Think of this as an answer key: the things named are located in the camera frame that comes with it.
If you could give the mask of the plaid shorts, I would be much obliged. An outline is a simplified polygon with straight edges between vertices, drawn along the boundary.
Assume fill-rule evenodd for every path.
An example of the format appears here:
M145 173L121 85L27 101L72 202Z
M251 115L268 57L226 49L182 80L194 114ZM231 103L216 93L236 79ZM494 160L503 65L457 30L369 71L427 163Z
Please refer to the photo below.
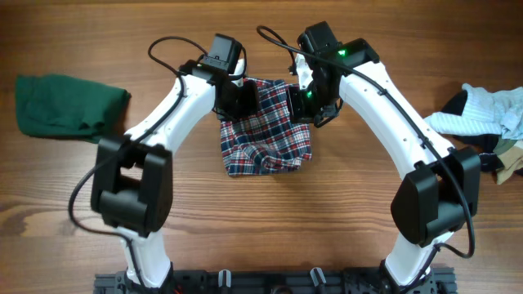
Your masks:
M287 106L291 85L256 79L260 109L238 122L222 122L220 147L228 176L261 176L298 170L312 159L311 131L292 123Z

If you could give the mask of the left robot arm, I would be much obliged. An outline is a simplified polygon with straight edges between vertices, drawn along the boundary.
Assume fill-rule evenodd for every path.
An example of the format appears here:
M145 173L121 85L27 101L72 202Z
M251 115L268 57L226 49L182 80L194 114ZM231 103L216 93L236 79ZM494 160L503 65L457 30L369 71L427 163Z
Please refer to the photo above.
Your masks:
M172 159L207 114L234 122L257 112L246 68L243 45L216 34L209 51L176 70L172 90L146 119L122 137L100 140L91 207L120 238L127 268L97 275L95 293L174 292L162 231L173 200Z

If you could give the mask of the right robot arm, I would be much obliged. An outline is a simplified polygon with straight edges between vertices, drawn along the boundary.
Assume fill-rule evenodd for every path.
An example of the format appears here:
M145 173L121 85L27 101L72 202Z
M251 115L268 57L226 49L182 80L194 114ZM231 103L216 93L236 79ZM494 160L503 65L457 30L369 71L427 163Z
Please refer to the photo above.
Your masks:
M391 203L399 235L382 263L382 290L402 293L433 282L431 262L461 228L469 237L463 257L471 257L481 165L476 151L456 149L433 130L363 38L341 43L322 21L307 27L297 44L298 85L288 98L292 122L320 128L349 105L389 153L401 178Z

